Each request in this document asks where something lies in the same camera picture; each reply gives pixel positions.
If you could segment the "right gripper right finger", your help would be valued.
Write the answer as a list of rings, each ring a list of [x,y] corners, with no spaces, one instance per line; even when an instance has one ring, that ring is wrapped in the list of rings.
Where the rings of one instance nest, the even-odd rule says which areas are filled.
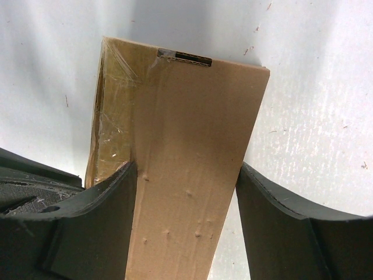
[[[372,218],[312,202],[243,164],[236,183],[252,279],[371,279]]]

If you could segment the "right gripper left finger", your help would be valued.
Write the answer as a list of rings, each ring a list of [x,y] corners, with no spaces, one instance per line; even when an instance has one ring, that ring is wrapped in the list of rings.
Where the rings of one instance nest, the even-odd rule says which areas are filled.
[[[1,216],[2,279],[124,279],[137,185],[128,162],[38,213]]]

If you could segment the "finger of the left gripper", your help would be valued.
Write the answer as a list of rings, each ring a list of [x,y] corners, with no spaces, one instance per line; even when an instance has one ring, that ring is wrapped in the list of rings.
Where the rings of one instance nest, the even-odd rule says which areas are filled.
[[[1,149],[1,214],[38,213],[84,191],[76,175]]]

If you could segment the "brown cardboard express box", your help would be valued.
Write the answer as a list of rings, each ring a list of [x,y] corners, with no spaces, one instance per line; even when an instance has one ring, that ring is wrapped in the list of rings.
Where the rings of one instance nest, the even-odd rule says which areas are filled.
[[[105,37],[85,186],[138,167],[126,279],[206,279],[270,77]]]

